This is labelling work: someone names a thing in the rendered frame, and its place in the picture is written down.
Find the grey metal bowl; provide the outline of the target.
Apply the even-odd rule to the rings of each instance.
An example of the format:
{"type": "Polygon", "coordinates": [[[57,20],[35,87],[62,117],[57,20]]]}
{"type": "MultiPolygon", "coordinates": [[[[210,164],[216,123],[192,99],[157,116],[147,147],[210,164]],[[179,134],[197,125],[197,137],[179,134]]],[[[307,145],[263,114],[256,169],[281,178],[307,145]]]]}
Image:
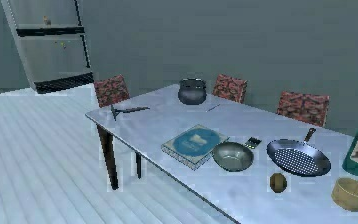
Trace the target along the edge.
{"type": "Polygon", "coordinates": [[[253,152],[237,142],[223,142],[212,151],[214,161],[228,172],[241,172],[248,169],[254,160],[253,152]]]}

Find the tan round bowl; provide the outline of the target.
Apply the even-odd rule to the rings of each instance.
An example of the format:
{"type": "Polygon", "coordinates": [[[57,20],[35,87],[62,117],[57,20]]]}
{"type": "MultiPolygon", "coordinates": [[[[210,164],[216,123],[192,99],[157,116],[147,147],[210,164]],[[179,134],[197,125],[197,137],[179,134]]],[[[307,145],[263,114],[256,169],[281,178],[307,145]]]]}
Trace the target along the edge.
{"type": "Polygon", "coordinates": [[[338,178],[331,198],[344,210],[358,212],[358,180],[348,177],[338,178]]]}

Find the dark grey round pot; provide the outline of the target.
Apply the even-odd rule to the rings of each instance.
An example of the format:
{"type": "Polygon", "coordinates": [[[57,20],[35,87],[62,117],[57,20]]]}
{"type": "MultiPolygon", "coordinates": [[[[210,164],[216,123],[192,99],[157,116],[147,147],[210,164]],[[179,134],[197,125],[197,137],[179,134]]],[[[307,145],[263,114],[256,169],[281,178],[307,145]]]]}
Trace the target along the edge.
{"type": "Polygon", "coordinates": [[[200,105],[207,97],[206,82],[199,78],[186,78],[179,82],[178,98],[185,105],[200,105]]]}

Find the blue cover book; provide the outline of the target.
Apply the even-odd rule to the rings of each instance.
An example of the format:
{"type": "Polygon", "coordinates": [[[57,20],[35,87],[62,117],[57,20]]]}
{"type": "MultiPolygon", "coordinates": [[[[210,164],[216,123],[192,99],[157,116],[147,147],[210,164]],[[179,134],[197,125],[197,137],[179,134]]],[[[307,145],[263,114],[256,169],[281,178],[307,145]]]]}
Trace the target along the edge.
{"type": "Polygon", "coordinates": [[[228,136],[217,131],[195,125],[162,144],[161,149],[180,163],[196,170],[210,159],[218,144],[228,139],[228,136]]]}

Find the dark grey spatula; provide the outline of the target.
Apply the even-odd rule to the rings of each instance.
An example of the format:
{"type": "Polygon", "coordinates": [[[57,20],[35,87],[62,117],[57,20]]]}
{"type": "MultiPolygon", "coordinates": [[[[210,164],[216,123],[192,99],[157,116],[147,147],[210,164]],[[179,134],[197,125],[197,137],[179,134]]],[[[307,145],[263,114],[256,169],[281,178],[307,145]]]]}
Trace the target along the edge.
{"type": "Polygon", "coordinates": [[[135,107],[135,108],[128,108],[128,109],[115,109],[113,105],[110,106],[111,113],[113,115],[114,120],[116,121],[117,116],[120,113],[132,113],[137,111],[148,110],[149,107],[135,107]]]}

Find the red patterned chair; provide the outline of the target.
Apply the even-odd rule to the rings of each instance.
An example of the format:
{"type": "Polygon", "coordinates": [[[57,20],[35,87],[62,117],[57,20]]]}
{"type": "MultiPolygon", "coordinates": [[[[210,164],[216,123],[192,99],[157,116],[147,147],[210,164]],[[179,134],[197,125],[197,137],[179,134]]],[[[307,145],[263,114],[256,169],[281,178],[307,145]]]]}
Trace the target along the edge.
{"type": "Polygon", "coordinates": [[[122,75],[116,75],[112,78],[95,81],[94,88],[100,108],[130,98],[127,85],[122,75]]]}
{"type": "Polygon", "coordinates": [[[330,97],[282,91],[276,113],[291,119],[323,127],[326,124],[330,97]]]}
{"type": "Polygon", "coordinates": [[[234,78],[225,74],[217,76],[212,94],[214,96],[243,103],[248,81],[234,78]]]}

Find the dark perforated frying pan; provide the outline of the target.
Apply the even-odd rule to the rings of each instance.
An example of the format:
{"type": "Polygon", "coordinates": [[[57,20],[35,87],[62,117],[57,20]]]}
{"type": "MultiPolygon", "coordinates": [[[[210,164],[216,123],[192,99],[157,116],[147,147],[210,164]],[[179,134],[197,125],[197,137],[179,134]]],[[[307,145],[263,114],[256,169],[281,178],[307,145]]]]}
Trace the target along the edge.
{"type": "Polygon", "coordinates": [[[309,144],[316,132],[310,128],[303,141],[273,140],[267,145],[267,155],[282,170],[300,177],[324,176],[331,170],[328,157],[309,144]]]}

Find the grey fridge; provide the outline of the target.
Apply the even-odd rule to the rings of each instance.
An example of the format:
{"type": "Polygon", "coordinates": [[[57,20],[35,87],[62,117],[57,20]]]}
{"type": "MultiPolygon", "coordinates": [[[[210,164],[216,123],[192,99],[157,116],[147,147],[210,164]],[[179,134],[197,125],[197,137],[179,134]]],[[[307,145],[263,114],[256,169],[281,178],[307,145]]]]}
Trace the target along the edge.
{"type": "Polygon", "coordinates": [[[39,94],[94,81],[73,0],[0,0],[30,87],[39,94]]]}

